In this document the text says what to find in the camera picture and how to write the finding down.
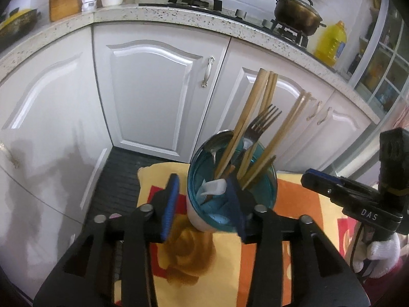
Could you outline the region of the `white gloved hand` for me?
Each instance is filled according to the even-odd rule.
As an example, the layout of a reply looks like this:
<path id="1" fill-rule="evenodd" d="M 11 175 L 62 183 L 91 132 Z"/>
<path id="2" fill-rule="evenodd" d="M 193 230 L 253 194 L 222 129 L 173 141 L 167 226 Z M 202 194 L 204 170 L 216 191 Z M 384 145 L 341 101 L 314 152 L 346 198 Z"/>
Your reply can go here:
<path id="1" fill-rule="evenodd" d="M 401 256 L 401 240 L 400 234 L 394 233 L 387 241 L 373 241 L 366 245 L 362 241 L 363 233 L 360 233 L 359 238 L 358 228 L 354 231 L 353 238 L 348 246 L 345 260 L 348 265 L 352 265 L 352 270 L 359 273 L 364 267 L 364 260 L 372 261 L 369 266 L 369 274 L 371 279 L 379 279 L 391 272 Z"/>

